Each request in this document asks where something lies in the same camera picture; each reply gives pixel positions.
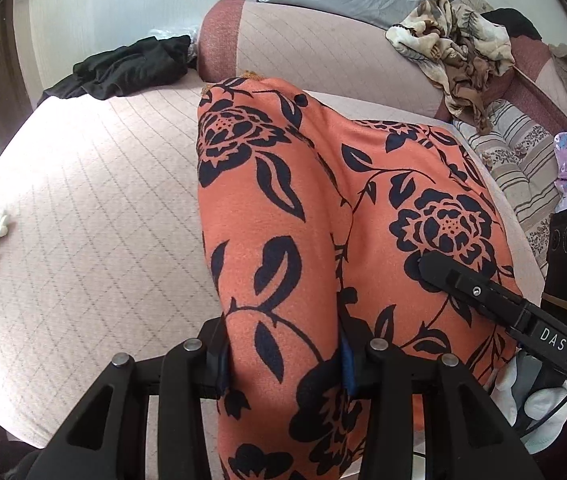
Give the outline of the white gloved right hand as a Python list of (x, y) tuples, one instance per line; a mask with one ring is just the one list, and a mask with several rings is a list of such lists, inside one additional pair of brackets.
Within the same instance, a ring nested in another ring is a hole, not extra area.
[[(557, 386), (534, 387), (541, 377), (541, 361), (519, 350), (493, 375), (489, 396), (514, 427), (522, 417), (522, 432), (538, 424), (567, 397), (567, 381)], [(541, 426), (520, 438), (531, 455), (567, 455), (567, 403)]]

